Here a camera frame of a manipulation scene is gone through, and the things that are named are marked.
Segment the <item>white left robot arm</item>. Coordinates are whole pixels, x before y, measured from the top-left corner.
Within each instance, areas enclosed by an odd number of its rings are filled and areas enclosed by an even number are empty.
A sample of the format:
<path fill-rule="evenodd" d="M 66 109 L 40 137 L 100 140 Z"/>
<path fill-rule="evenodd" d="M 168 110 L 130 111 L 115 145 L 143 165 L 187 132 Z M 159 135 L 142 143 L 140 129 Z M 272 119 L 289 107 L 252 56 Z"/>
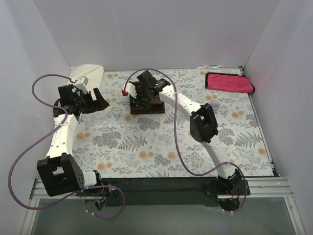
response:
<path fill-rule="evenodd" d="M 59 99 L 53 107 L 54 125 L 51 145 L 46 157 L 37 162 L 37 171 L 49 196 L 56 196 L 87 188 L 94 196 L 100 195 L 104 184 L 96 170 L 83 172 L 73 157 L 73 140 L 81 114 L 103 111 L 109 103 L 98 88 L 83 93 L 74 85 L 58 88 Z"/>

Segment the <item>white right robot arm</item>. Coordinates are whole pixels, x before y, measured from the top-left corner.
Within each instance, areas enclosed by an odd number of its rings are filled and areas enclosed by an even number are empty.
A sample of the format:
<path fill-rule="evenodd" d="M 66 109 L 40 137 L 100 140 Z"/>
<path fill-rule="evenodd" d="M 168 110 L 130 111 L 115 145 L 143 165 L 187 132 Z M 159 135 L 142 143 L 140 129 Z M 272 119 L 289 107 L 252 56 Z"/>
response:
<path fill-rule="evenodd" d="M 181 113 L 189 119 L 189 131 L 192 138 L 199 142 L 212 159 L 221 182 L 222 191 L 234 194 L 245 178 L 240 168 L 228 160 L 227 154 L 218 137 L 218 123 L 210 104 L 199 104 L 178 92 L 174 81 L 167 75 L 157 80 L 151 69 L 140 69 L 134 72 L 141 84 L 138 92 L 130 81 L 125 83 L 125 90 L 140 105 L 149 105 L 150 100 L 159 97 L 160 101 L 174 107 L 174 133 L 177 132 L 177 114 Z"/>

